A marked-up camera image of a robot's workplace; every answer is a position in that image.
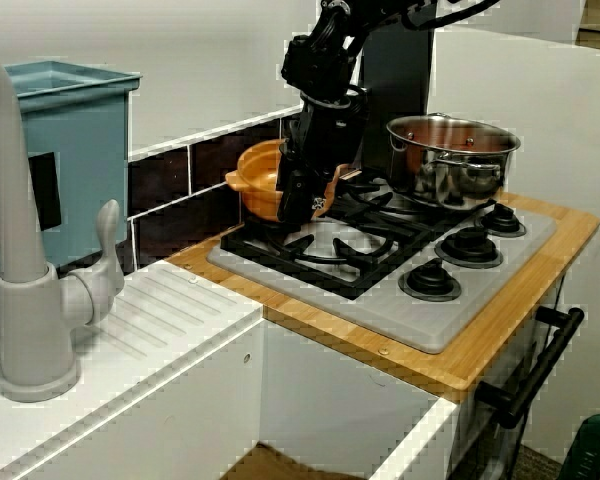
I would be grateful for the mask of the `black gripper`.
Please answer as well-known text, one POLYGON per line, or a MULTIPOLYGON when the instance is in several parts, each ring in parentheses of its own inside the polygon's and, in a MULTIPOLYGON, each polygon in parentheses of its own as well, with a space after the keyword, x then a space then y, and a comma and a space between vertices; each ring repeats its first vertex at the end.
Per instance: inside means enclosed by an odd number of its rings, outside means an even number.
POLYGON ((340 100, 316 100, 302 92, 303 109, 281 144, 278 220, 307 223, 326 205, 328 174, 351 164, 368 122, 367 92, 349 85, 340 100))

